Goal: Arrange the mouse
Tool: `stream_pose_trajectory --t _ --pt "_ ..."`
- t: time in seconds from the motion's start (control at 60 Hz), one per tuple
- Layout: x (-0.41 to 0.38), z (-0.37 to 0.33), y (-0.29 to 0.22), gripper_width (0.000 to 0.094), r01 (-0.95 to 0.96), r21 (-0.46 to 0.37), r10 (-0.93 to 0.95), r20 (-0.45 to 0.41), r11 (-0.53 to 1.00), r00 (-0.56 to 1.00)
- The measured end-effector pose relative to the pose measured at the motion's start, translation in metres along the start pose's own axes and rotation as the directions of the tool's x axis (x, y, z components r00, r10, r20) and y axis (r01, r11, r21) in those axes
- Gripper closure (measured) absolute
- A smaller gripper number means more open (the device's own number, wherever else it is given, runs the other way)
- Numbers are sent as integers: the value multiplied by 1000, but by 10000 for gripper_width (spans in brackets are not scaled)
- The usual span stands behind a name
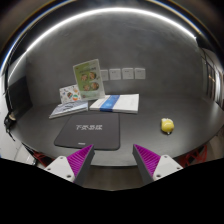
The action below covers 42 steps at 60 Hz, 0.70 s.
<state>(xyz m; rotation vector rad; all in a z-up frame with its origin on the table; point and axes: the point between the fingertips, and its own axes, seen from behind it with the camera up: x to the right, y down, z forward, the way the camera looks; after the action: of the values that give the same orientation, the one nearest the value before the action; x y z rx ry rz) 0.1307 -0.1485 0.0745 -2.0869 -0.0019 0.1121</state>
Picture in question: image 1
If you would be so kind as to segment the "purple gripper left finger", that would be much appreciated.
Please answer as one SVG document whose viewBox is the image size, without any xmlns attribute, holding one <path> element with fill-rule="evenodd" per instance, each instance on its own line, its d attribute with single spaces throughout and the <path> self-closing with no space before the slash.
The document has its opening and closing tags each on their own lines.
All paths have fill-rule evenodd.
<svg viewBox="0 0 224 224">
<path fill-rule="evenodd" d="M 82 186 L 94 155 L 94 146 L 89 145 L 68 157 L 57 157 L 45 168 L 45 171 Z"/>
</svg>

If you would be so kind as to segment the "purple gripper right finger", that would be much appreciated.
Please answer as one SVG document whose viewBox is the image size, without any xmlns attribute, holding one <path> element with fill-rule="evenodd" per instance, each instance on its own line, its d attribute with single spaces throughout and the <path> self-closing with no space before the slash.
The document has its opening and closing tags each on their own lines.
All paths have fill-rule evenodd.
<svg viewBox="0 0 224 224">
<path fill-rule="evenodd" d="M 133 156 L 145 185 L 182 169 L 169 155 L 160 156 L 137 144 L 133 145 Z"/>
</svg>

